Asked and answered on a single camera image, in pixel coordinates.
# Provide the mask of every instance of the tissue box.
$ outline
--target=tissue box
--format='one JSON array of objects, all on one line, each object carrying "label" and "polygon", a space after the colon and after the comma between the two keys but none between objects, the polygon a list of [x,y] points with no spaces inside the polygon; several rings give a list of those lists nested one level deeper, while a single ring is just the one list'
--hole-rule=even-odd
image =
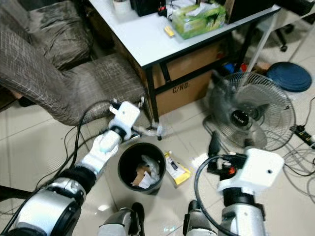
[{"label": "tissue box", "polygon": [[173,12],[173,27],[184,39],[216,30],[224,25],[225,8],[223,6],[216,4],[215,8],[204,10],[196,16],[187,15],[197,8],[199,5],[192,5]]}]

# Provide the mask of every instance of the black trash can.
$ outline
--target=black trash can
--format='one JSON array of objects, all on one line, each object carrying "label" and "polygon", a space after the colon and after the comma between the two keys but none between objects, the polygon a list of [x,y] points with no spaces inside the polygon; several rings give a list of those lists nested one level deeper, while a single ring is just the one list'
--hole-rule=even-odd
[{"label": "black trash can", "polygon": [[[138,186],[132,186],[132,182],[137,176],[136,169],[143,162],[141,155],[146,155],[155,160],[159,165],[160,179],[157,183],[151,185],[147,189]],[[161,185],[166,171],[166,161],[162,151],[149,143],[139,143],[129,147],[120,157],[118,163],[118,175],[125,186],[133,191],[151,194],[157,191]]]}]

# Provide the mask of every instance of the gray fabric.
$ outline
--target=gray fabric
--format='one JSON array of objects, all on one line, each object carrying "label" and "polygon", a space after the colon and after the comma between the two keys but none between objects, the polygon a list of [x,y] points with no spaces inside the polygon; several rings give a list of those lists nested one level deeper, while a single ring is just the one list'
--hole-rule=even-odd
[{"label": "gray fabric", "polygon": [[56,23],[81,21],[74,4],[68,0],[30,11],[30,18],[31,33]]},{"label": "gray fabric", "polygon": [[8,27],[16,32],[19,36],[24,38],[29,43],[31,42],[30,35],[25,31],[25,29],[15,20],[15,18],[9,14],[4,8],[3,4],[0,4],[0,22],[8,25]]},{"label": "gray fabric", "polygon": [[14,16],[16,21],[24,28],[28,29],[30,26],[29,13],[19,4],[18,0],[0,0],[1,7],[3,7],[11,16]]},{"label": "gray fabric", "polygon": [[46,27],[31,38],[32,45],[59,70],[90,56],[92,38],[81,21]]},{"label": "gray fabric", "polygon": [[[118,98],[135,102],[144,88],[128,62],[117,54],[61,73],[23,38],[0,23],[0,84],[46,109],[56,120],[77,125],[94,102]],[[100,118],[108,104],[85,119]]]}]

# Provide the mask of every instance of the fan grille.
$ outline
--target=fan grille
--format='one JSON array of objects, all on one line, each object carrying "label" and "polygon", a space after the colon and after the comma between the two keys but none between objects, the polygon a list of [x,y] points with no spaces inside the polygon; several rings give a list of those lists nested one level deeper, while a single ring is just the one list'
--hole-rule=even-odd
[{"label": "fan grille", "polygon": [[255,73],[226,76],[216,85],[211,103],[218,128],[230,141],[241,147],[248,138],[248,130],[223,122],[220,112],[226,110],[220,106],[232,103],[234,109],[236,106],[254,118],[266,135],[265,150],[273,151],[283,147],[294,133],[295,112],[291,101],[279,86],[265,76]]}]

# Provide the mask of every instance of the white tile floor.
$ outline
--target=white tile floor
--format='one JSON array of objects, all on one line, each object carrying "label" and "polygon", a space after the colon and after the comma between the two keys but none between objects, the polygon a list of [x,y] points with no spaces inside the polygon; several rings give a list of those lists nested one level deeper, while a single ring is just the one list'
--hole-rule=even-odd
[{"label": "white tile floor", "polygon": [[[305,47],[297,55],[297,61],[315,77],[315,35],[312,35]],[[267,43],[263,51],[263,58],[269,55],[270,62],[289,58],[289,53],[282,53],[277,44]],[[297,124],[302,124],[308,112],[309,100],[315,95],[315,84],[306,92],[289,96],[293,101],[297,113]],[[168,135],[158,142],[155,138],[142,138],[135,142],[149,142],[157,145],[162,151],[172,150],[174,155],[193,172],[205,159],[205,153],[210,141],[209,134],[202,126],[207,116],[207,99],[199,100],[162,116],[161,121],[167,127]],[[309,132],[315,133],[313,110]],[[139,123],[148,124],[143,117]],[[105,119],[99,119],[83,127],[85,138],[96,134],[106,126]],[[55,121],[46,111],[38,106],[21,108],[15,104],[0,113],[0,185],[33,190],[36,182],[48,172],[57,168],[65,157],[63,139],[72,127]],[[73,130],[66,140],[69,152],[73,150]],[[293,137],[290,144],[294,148],[307,148],[297,137]],[[81,218],[74,234],[96,235],[98,226],[120,207],[130,207],[135,201],[144,205],[146,219],[145,231],[149,236],[180,236],[184,214],[188,203],[194,198],[193,176],[182,186],[175,189],[168,176],[165,176],[161,189],[156,196],[143,195],[128,190],[119,180],[117,163],[120,154],[129,144],[123,144],[120,152],[110,159],[105,174],[95,185],[87,197]],[[88,149],[85,146],[79,151],[82,158]],[[281,155],[287,153],[282,148],[277,151]],[[292,181],[304,191],[306,180],[290,176]],[[204,204],[215,219],[220,221],[223,203],[215,187],[218,178],[203,174],[201,177],[201,193]],[[315,181],[311,184],[311,191],[315,194]],[[270,235],[278,236],[310,236],[314,235],[315,205],[310,198],[299,193],[288,182],[282,173],[276,183],[267,192],[257,198],[265,205],[266,226]],[[8,222],[10,215],[2,212],[11,210],[21,203],[18,200],[8,200],[0,203],[0,229]]]}]

